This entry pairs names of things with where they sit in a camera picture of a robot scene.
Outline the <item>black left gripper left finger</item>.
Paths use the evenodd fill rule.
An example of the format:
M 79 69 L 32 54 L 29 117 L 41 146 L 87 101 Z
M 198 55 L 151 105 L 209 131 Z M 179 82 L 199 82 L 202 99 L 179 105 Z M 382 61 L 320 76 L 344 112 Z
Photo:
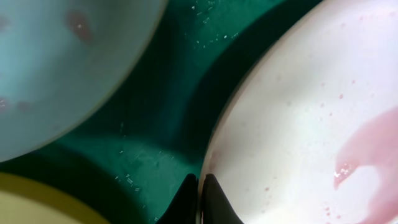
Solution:
M 156 224 L 195 224 L 198 200 L 198 179 L 188 174 L 165 213 Z

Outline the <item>white plate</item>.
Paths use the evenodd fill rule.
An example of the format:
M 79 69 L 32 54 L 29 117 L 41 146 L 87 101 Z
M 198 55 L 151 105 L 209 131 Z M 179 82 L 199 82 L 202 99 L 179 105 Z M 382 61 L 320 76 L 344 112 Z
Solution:
M 323 1 L 250 71 L 211 138 L 244 223 L 397 222 L 397 1 Z

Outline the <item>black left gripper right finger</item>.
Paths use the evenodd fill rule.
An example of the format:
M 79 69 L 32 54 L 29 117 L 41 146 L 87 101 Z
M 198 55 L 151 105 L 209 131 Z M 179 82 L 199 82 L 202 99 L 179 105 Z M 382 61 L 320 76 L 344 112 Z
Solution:
M 203 224 L 243 224 L 213 174 L 207 174 L 203 183 L 201 211 Z

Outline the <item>light blue plate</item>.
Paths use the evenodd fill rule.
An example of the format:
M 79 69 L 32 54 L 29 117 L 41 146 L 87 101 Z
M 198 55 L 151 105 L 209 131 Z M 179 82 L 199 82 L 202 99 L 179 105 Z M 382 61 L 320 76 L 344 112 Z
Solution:
M 1 0 L 1 160 L 66 134 L 121 86 L 164 0 Z

